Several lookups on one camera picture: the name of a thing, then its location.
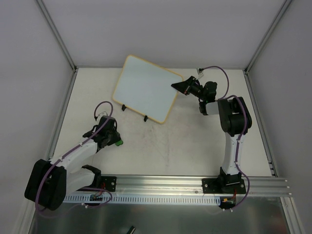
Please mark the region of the yellow framed whiteboard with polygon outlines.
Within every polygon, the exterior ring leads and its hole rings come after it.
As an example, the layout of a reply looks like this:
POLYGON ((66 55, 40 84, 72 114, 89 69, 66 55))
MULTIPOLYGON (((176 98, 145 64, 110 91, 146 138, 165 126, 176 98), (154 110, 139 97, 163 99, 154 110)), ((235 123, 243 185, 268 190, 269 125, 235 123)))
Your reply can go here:
POLYGON ((128 55, 112 99, 140 115, 163 124, 177 97, 171 85, 183 76, 134 55, 128 55))

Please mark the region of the green whiteboard eraser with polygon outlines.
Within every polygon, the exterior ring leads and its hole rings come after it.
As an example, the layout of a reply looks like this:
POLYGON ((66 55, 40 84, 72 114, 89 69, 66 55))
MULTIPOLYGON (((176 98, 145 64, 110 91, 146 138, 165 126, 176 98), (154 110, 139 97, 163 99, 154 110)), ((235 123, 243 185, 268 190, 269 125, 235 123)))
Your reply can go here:
POLYGON ((122 144, 123 144, 123 140, 119 140, 119 141, 117 141, 117 142, 115 143, 116 146, 120 146, 120 145, 122 145, 122 144))

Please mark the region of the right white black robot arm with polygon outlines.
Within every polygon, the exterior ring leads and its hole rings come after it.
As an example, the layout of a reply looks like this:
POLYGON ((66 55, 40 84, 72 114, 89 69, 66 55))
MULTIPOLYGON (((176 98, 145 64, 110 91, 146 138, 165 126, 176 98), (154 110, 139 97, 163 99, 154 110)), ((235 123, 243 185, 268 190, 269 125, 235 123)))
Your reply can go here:
POLYGON ((218 115, 222 131, 225 133, 225 155, 219 175, 207 182, 203 179, 203 190, 218 193, 233 193, 235 189, 245 189, 242 179, 246 174, 240 168, 244 138, 252 126, 252 119, 242 97, 232 95, 215 99, 217 83, 208 81, 201 85, 193 76, 186 81, 173 83, 174 89, 184 95, 192 94, 198 98, 199 111, 204 116, 218 115))

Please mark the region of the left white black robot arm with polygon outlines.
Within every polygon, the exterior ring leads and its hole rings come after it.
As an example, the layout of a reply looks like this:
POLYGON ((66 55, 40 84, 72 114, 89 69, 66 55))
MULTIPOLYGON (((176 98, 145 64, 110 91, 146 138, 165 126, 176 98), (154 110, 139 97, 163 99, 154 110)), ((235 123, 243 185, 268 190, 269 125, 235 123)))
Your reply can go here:
POLYGON ((102 116, 74 149, 63 156, 40 159, 34 164, 24 197, 51 211, 56 210, 67 195, 77 190, 96 191, 91 200, 101 201, 104 191, 115 191, 116 178, 104 177, 100 169, 84 162, 105 147, 122 144, 116 119, 102 116))

